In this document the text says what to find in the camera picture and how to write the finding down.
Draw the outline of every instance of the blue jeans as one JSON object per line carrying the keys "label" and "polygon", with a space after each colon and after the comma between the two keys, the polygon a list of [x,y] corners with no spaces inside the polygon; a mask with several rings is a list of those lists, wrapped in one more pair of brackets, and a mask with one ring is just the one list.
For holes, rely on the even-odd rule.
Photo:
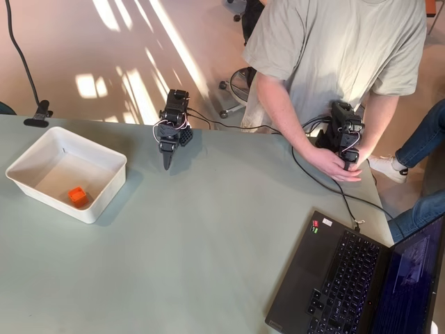
{"label": "blue jeans", "polygon": [[[402,165],[413,168],[445,141],[445,100],[428,112],[416,131],[397,150],[396,158]],[[407,237],[445,213],[445,189],[420,198],[412,209],[388,221],[395,242]]]}

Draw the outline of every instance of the white sneaker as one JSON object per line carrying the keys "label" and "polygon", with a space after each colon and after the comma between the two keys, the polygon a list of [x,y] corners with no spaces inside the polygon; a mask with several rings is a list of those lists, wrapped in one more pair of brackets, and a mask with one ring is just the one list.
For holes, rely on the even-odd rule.
{"label": "white sneaker", "polygon": [[397,183],[405,183],[408,176],[408,169],[395,170],[392,166],[392,161],[395,157],[369,157],[369,166],[378,172],[385,174],[391,180]]}

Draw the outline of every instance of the laptop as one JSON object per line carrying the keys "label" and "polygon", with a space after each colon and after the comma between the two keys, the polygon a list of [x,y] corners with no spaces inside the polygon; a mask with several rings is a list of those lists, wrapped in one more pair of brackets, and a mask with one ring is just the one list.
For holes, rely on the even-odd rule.
{"label": "laptop", "polygon": [[266,317],[283,334],[429,333],[441,217],[391,248],[315,212]]}

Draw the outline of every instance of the cable clip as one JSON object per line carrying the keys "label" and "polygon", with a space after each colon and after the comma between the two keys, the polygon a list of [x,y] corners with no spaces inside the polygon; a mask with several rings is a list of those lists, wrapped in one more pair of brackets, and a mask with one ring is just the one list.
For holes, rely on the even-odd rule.
{"label": "cable clip", "polygon": [[47,100],[41,101],[34,117],[27,118],[23,123],[29,127],[47,127],[49,123],[45,120],[45,118],[50,118],[53,116],[53,112],[49,111],[48,108],[49,102]]}

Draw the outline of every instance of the orange cube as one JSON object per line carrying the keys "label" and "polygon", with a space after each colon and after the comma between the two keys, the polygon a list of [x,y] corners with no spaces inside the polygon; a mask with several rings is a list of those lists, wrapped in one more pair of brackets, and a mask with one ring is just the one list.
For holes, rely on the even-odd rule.
{"label": "orange cube", "polygon": [[68,191],[68,196],[70,197],[72,204],[76,208],[80,208],[85,204],[88,204],[89,202],[88,197],[86,197],[85,191],[83,191],[83,189],[79,186],[72,189],[71,191]]}

